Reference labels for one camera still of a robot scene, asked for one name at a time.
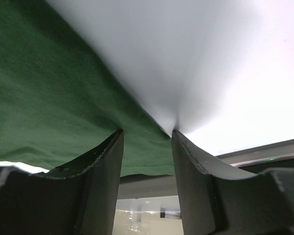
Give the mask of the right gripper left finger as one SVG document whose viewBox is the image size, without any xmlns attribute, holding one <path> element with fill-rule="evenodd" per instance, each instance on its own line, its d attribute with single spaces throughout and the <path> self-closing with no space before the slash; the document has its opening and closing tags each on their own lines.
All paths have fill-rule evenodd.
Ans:
<svg viewBox="0 0 294 235">
<path fill-rule="evenodd" d="M 124 134 L 48 173 L 0 166 L 0 235 L 110 235 Z"/>
</svg>

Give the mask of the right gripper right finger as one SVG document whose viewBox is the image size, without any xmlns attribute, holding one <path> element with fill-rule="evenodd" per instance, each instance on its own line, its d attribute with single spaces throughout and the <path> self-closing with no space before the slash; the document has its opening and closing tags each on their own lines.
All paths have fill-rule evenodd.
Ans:
<svg viewBox="0 0 294 235">
<path fill-rule="evenodd" d="M 254 174 L 178 131 L 171 145 L 184 234 L 294 235 L 294 168 Z"/>
</svg>

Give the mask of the white green raglan t-shirt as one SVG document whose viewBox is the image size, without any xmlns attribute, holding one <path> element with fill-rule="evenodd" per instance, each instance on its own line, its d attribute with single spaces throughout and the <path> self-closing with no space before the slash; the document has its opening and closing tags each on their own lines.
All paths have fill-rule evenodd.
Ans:
<svg viewBox="0 0 294 235">
<path fill-rule="evenodd" d="M 173 175 L 171 140 L 43 0 L 0 0 L 0 161 L 52 169 L 124 132 L 122 175 Z"/>
</svg>

